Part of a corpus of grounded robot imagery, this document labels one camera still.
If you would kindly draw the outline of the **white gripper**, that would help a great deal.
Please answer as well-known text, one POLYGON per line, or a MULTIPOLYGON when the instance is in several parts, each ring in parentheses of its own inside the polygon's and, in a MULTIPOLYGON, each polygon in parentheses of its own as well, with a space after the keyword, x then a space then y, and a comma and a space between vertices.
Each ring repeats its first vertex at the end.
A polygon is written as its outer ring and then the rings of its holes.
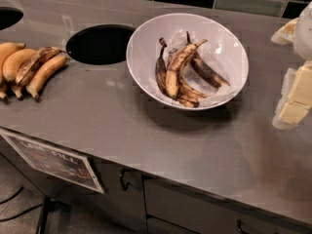
POLYGON ((279 28, 271 41, 279 45, 293 41, 295 52, 307 60, 299 69, 287 70, 282 84, 282 97, 272 119, 275 128, 289 130, 297 126, 312 108, 312 2, 300 13, 299 18, 279 28))

